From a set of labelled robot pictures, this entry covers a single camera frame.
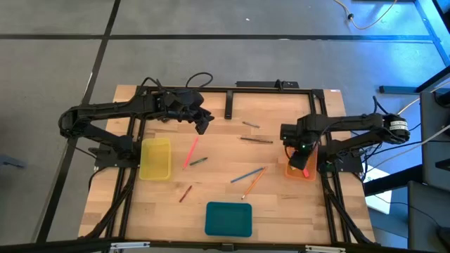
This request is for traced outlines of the black diagonal beam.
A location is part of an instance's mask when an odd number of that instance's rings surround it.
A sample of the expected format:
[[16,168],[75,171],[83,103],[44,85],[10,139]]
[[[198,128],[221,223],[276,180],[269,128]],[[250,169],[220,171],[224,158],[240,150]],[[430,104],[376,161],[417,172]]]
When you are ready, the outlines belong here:
[[403,188],[409,181],[423,182],[423,166],[421,164],[364,183],[364,194],[368,197],[384,193],[385,191]]

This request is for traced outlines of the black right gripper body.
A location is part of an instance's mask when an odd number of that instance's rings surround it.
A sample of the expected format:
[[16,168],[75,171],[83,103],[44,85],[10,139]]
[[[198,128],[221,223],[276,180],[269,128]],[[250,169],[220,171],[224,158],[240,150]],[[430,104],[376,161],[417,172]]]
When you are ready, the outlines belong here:
[[304,170],[312,153],[312,150],[294,150],[291,152],[288,164],[297,167],[299,170]]

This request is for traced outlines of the orange pencil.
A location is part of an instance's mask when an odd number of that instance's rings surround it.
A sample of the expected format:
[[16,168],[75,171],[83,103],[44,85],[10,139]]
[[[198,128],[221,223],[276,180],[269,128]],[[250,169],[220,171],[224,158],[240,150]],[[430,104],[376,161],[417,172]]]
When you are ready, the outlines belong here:
[[252,191],[252,189],[255,187],[255,185],[257,184],[257,182],[261,179],[261,177],[265,174],[265,172],[267,171],[267,167],[264,167],[263,170],[261,170],[261,172],[258,174],[258,176],[255,178],[255,180],[252,182],[252,184],[248,187],[248,189],[244,192],[244,194],[241,197],[241,200],[244,200],[247,195]]

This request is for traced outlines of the blue pencil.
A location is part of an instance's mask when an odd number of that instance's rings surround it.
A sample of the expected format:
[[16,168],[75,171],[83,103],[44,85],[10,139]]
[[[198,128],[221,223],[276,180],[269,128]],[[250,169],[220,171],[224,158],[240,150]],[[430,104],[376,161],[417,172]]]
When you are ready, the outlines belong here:
[[242,175],[242,176],[239,176],[239,177],[237,177],[237,178],[235,178],[235,179],[232,179],[232,180],[230,181],[230,183],[235,183],[235,182],[237,182],[237,181],[239,181],[239,180],[242,180],[242,179],[244,179],[244,178],[247,178],[247,177],[249,177],[249,176],[251,176],[251,175],[253,175],[253,174],[256,174],[256,173],[262,171],[263,169],[264,169],[264,167],[260,167],[260,168],[258,168],[258,169],[255,169],[255,170],[253,170],[253,171],[251,171],[251,172],[248,172],[248,173],[246,173],[246,174],[244,174],[244,175]]

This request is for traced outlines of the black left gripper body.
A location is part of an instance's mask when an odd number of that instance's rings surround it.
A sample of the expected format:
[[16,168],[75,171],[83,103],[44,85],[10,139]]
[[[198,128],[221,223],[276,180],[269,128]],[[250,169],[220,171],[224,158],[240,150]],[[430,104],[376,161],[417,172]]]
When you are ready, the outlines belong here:
[[206,110],[201,107],[205,99],[195,89],[159,91],[155,94],[155,99],[158,109],[155,118],[158,120],[195,122],[203,119],[203,110]]

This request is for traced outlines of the grey desk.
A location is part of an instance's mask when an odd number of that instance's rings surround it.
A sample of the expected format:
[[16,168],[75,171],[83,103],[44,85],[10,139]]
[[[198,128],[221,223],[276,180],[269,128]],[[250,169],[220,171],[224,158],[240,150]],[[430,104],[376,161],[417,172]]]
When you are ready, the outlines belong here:
[[423,163],[429,169],[450,172],[450,91],[420,95],[421,137],[427,141],[422,148]]

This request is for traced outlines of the brown crayon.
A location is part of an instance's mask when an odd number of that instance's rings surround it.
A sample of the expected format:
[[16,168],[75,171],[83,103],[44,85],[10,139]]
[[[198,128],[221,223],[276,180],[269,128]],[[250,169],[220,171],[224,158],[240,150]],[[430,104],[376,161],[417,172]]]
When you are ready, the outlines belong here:
[[184,199],[185,199],[186,196],[189,194],[189,192],[192,190],[192,188],[193,188],[193,186],[191,185],[191,186],[189,186],[189,187],[186,189],[185,193],[184,193],[184,194],[182,195],[182,197],[179,199],[179,202],[180,202],[180,203],[184,201]]

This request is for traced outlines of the grey cabinet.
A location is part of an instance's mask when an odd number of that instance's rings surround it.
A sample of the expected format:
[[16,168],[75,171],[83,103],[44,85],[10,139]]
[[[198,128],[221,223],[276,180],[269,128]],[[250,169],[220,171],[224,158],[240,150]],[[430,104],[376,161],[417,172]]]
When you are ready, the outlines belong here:
[[408,248],[450,253],[450,192],[408,182]]

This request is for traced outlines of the yellow plastic bin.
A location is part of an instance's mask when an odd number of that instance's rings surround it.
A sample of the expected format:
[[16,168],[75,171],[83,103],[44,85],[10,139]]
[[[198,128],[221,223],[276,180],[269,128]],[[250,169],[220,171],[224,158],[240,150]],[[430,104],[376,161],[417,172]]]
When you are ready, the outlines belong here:
[[147,138],[141,143],[139,178],[167,181],[172,172],[172,151],[168,138]]

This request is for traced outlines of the blue metal table frame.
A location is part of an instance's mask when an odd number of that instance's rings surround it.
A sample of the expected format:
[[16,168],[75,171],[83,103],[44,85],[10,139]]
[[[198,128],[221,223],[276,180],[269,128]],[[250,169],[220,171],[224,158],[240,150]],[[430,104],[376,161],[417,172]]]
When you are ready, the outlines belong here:
[[418,86],[379,86],[381,93],[419,94],[450,79],[450,0],[414,0],[414,5],[444,68]]

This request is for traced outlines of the orange plastic bin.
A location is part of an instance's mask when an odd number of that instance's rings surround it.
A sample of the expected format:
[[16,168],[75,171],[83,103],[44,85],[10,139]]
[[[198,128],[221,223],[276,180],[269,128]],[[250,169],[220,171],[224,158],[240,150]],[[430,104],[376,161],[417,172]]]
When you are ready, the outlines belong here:
[[316,148],[307,161],[305,169],[309,172],[309,177],[305,178],[303,170],[291,170],[290,165],[287,164],[284,169],[284,175],[288,179],[295,179],[299,181],[315,181],[317,175],[317,162],[318,162],[318,148]]

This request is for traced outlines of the dark thin pen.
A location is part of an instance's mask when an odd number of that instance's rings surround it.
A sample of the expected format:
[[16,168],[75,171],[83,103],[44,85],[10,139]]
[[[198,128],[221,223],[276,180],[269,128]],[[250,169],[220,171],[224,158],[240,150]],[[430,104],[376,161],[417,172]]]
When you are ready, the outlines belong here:
[[264,140],[264,139],[260,139],[260,138],[249,138],[249,137],[243,137],[243,136],[239,137],[239,139],[243,140],[243,141],[252,141],[252,142],[256,142],[256,143],[270,143],[270,144],[274,143],[273,141],[270,141],[270,140]]

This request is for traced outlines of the pink pen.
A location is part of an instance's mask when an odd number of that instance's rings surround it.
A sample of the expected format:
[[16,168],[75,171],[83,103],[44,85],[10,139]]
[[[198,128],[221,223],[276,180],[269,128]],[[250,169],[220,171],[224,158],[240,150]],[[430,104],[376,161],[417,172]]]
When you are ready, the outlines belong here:
[[189,164],[189,162],[190,162],[190,160],[191,160],[191,157],[192,157],[192,155],[193,155],[193,152],[194,152],[194,150],[195,150],[195,147],[196,147],[196,145],[197,145],[197,143],[198,143],[198,139],[199,139],[198,136],[195,137],[195,139],[194,139],[194,141],[193,141],[193,143],[192,143],[192,145],[191,145],[191,147],[190,147],[190,149],[189,149],[189,151],[188,151],[188,154],[187,154],[187,156],[186,156],[186,160],[185,160],[185,162],[184,162],[184,164],[183,164],[182,169],[186,169],[186,168],[187,168],[187,166],[188,166],[188,164]]

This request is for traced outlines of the black aluminium table frame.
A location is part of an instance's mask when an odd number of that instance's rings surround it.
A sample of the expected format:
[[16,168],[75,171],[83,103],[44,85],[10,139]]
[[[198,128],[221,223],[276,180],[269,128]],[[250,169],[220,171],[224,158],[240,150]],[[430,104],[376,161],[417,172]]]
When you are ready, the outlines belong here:
[[[279,139],[282,124],[317,112],[344,115],[338,90],[235,88],[232,117],[226,119],[224,88],[203,91],[204,107],[214,120],[206,133],[198,135],[191,124],[149,121],[131,126],[128,119],[111,119],[107,130],[138,138],[168,138],[172,145],[172,173],[167,181],[137,179],[130,198],[119,208],[108,235],[127,240],[171,242],[233,242],[290,245],[331,245],[351,242],[353,237],[323,194],[320,179],[299,181],[284,175],[287,165]],[[254,128],[243,124],[260,125]],[[188,151],[199,137],[191,162],[204,162],[182,169]],[[260,138],[274,143],[243,141]],[[242,195],[258,173],[230,183],[260,167],[267,171],[244,200]],[[189,186],[183,202],[179,199]],[[248,203],[252,206],[252,236],[232,238],[205,233],[208,202]]]

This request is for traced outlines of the teal plastic bin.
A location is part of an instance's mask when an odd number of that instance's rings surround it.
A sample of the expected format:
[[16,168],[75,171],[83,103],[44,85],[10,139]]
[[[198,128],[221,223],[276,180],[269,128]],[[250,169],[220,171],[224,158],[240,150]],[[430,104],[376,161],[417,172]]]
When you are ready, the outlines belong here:
[[252,206],[248,203],[208,202],[205,233],[210,236],[252,236]]

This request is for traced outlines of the white paper sheet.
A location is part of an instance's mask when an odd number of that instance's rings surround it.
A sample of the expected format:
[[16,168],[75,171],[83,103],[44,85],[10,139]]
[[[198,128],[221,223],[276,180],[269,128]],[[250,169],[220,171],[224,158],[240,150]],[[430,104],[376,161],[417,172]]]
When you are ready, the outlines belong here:
[[[369,181],[380,179],[382,177],[389,175],[390,174],[385,171],[382,171],[380,169],[372,167],[371,165],[368,165],[368,170],[364,178],[364,183],[368,183]],[[366,204],[369,208],[374,209],[383,214],[390,213],[391,199],[392,199],[391,190],[365,197]]]

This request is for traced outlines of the silver rail bracket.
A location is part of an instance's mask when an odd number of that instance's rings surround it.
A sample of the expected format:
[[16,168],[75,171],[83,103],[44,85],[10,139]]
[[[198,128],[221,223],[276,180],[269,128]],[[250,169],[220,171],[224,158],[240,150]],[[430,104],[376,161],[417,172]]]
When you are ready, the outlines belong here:
[[150,242],[112,242],[110,250],[138,249],[150,247]]
[[306,245],[305,252],[306,253],[346,253],[346,249],[341,248],[341,247]]

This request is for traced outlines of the black bar behind table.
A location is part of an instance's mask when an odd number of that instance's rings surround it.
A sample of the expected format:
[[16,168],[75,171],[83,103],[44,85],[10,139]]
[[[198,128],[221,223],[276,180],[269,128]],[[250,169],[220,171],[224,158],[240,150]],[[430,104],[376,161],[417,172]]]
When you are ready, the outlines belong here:
[[256,88],[289,88],[298,89],[300,86],[297,82],[292,81],[281,81],[277,79],[276,81],[237,81],[237,87],[256,87]]

